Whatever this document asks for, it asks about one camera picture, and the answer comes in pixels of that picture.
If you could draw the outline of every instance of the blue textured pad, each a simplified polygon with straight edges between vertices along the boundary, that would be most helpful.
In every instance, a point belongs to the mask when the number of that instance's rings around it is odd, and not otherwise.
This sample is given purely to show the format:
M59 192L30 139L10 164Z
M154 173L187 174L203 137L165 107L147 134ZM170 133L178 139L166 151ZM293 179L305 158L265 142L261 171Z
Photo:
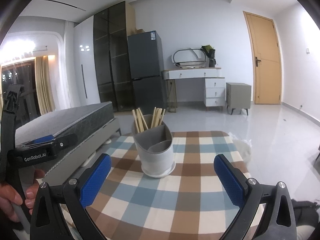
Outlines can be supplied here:
M244 205L244 189L219 155L214 158L213 167L233 205L241 208Z
M49 141L51 141L51 140L53 140L53 139L54 139L54 136L53 136L53 135L47 135L47 136L44 136L44 137L35 139L35 140L33 140L32 142L33 142L33 143L43 143L43 142L49 142Z
M81 188L80 202L84 208L93 203L110 169L111 157L106 155Z

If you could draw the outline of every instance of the white saucer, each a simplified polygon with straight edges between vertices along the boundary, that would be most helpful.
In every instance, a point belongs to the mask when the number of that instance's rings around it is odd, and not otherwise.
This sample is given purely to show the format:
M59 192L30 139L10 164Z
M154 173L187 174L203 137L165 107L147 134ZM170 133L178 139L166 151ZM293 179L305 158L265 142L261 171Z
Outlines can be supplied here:
M146 175L148 175L149 177L152 177L152 178L162 178L162 177L165 177L165 176L169 175L171 172L173 172L173 170L174 170L175 167L176 167L176 162L173 161L172 166L171 166L169 169L167 169L164 173L162 173L162 174L160 174L160 175L150 175L150 174L146 173L146 172L143 170L143 167L142 167L142 165L141 165L142 171L143 171Z

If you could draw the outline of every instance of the door frame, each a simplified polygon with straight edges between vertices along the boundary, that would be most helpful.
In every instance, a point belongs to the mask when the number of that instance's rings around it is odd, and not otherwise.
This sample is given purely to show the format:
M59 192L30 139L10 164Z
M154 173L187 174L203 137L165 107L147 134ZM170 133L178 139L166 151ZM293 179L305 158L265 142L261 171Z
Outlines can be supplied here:
M251 36L251 31L249 27L249 22L248 22L248 15L252 16L257 16L269 21L272 21L273 26L275 27L275 32L276 32L276 37L277 37L277 43L278 43L278 52L279 52L279 62L280 62L280 98L279 98L279 105L281 104L281 98L282 98L282 62L281 62L281 52L280 52L280 43L279 43L279 38L278 38L278 33L276 30L276 25L273 19L269 19L267 17L263 17L258 14L254 13L249 13L246 11L243 11L245 22L247 23L247 28L248 28L248 33L249 33L249 38L250 38L250 45L251 45L251 54L252 54L252 67L253 67L253 103L256 104L256 63L255 63L255 58L254 58L254 49L253 49L253 42L252 42L252 36Z

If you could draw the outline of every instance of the gray mattress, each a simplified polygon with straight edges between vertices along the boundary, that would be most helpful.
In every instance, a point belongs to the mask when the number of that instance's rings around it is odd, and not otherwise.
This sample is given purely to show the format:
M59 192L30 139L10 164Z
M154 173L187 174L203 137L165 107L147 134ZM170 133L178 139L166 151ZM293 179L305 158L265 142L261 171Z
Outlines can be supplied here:
M75 133L78 137L76 145L62 150L57 159L36 166L47 173L74 148L113 119L111 102L50 112L19 127L16 130L16 145L47 135L53 135L56 138Z

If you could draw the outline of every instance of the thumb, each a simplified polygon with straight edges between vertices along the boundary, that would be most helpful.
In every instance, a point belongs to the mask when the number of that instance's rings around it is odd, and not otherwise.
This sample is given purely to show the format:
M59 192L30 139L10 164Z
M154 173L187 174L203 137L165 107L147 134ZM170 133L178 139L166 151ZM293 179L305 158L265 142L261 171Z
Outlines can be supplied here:
M22 198L18 192L8 183L0 184L0 197L15 203L16 205L22 205Z

